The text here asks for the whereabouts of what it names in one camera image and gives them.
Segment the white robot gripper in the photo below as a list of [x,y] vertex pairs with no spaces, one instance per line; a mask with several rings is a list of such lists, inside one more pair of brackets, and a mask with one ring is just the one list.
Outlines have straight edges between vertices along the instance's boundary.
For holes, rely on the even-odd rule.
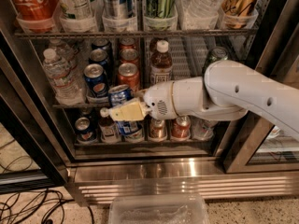
[[136,91],[134,97],[108,110],[114,121],[140,121],[148,114],[155,119],[187,115],[202,118],[208,111],[207,93],[201,77],[160,82]]

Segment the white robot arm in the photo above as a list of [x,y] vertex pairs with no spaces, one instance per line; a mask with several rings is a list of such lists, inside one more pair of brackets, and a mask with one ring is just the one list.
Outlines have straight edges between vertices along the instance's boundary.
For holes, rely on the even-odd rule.
[[299,140],[299,90],[230,60],[208,66],[201,77],[158,83],[109,109],[115,121],[146,116],[229,121],[253,112]]

